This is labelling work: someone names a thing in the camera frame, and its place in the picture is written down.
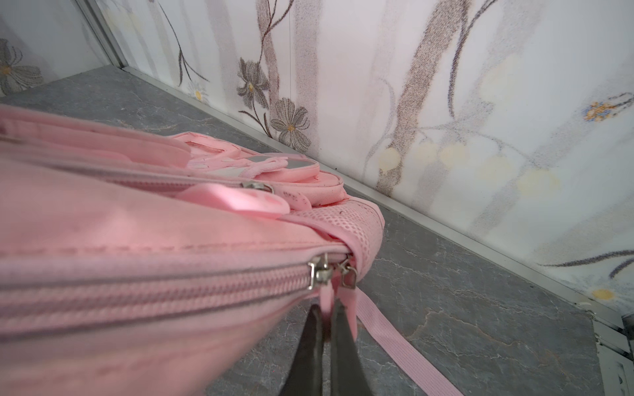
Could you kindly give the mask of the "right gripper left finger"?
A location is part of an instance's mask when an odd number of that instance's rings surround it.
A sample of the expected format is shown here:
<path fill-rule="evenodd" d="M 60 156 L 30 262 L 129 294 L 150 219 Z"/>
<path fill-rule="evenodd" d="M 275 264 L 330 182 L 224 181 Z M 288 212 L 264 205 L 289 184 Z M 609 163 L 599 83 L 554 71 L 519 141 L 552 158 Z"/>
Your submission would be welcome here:
<path fill-rule="evenodd" d="M 312 305 L 279 396 L 322 396 L 324 343 L 322 312 Z"/>

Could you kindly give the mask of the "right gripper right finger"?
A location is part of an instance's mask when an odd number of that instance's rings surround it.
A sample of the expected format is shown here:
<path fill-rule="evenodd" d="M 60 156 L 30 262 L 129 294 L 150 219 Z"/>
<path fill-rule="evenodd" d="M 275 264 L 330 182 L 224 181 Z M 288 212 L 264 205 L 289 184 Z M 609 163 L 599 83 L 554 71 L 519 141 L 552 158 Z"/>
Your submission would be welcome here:
<path fill-rule="evenodd" d="M 331 386 L 334 396 L 373 396 L 364 374 L 358 349 L 340 300 L 335 301 L 331 318 Z"/>

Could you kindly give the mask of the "pink backpack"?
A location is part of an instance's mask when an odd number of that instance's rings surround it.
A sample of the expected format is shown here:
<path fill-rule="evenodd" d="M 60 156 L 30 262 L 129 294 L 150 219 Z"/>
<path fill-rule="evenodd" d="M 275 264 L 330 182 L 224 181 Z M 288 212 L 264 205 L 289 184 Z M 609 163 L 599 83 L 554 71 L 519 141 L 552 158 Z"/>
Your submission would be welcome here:
<path fill-rule="evenodd" d="M 1 392 L 198 395 L 303 300 L 458 390 L 358 288 L 385 221 L 300 154 L 1 108 Z"/>

